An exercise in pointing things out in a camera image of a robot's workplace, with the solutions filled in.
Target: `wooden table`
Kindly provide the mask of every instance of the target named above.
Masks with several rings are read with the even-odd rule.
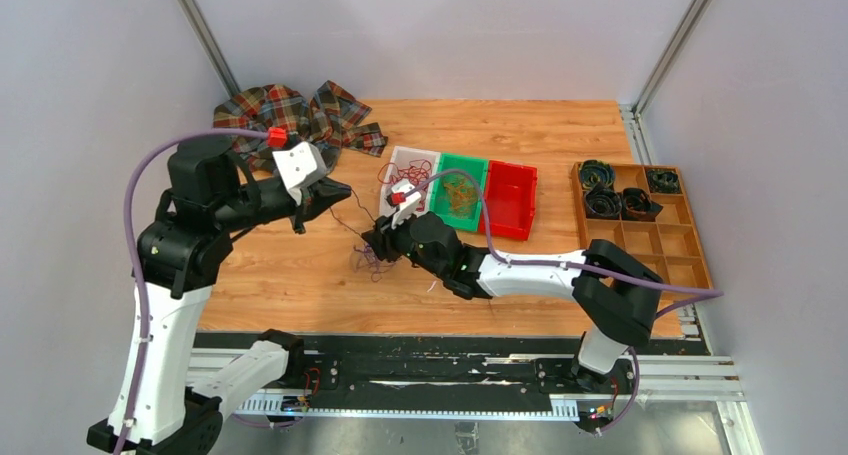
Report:
[[[344,150],[331,178],[351,185],[377,213],[377,172],[394,145],[532,165],[538,168],[536,219],[527,242],[496,238],[518,253],[563,253],[581,248],[569,170],[600,158],[632,163],[614,102],[386,100],[367,102],[367,121],[380,123],[390,144],[381,158]],[[353,198],[335,207],[359,231],[371,221]],[[575,303],[516,295],[466,301],[422,269],[401,260],[382,280],[355,273],[351,256],[361,240],[329,216],[295,235],[288,220],[236,243],[203,312],[206,330],[288,332],[580,336],[591,322]],[[470,244],[485,237],[459,232]],[[654,326],[654,337],[680,337],[675,317]]]

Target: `wooden organizer box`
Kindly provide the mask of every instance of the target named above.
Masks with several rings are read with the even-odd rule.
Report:
[[[586,217],[583,203],[582,184],[580,183],[581,163],[575,163],[571,170],[571,186],[574,192],[577,231],[580,244],[588,247],[595,238],[614,242],[627,253],[656,272],[666,283],[672,285],[712,288],[704,250],[692,207],[686,196],[683,177],[676,167],[648,165],[614,165],[615,182],[613,189],[617,193],[629,187],[641,188],[648,192],[651,199],[663,206],[655,222],[635,222],[628,220],[597,220]],[[677,173],[680,180],[680,194],[653,193],[648,186],[646,169],[661,168]],[[664,299],[678,300],[690,295],[677,292],[663,292]]]

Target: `red cable clip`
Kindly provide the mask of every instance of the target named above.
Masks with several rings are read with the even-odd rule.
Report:
[[[391,196],[391,203],[394,206],[398,206],[401,203],[406,201],[406,195],[402,193],[393,193]]]
[[[268,146],[283,148],[289,140],[289,134],[285,128],[271,127],[268,129]]]

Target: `plaid cloth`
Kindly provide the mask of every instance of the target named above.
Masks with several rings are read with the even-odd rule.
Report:
[[[329,170],[342,147],[379,157],[388,144],[380,125],[359,126],[371,107],[331,81],[321,86],[307,105],[296,90],[284,85],[266,85],[245,90],[215,108],[215,128],[246,128],[261,132],[283,127],[289,135],[314,143]],[[276,170],[271,148],[264,140],[237,137],[233,150],[251,170]]]

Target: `gray wall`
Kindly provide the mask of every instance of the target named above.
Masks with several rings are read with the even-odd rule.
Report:
[[[197,0],[242,88],[632,101],[691,0]]]
[[[848,4],[714,0],[647,114],[683,167],[705,305],[765,453],[845,453]]]
[[[3,0],[0,20],[0,451],[92,453],[132,327],[124,186],[225,95],[174,0]]]

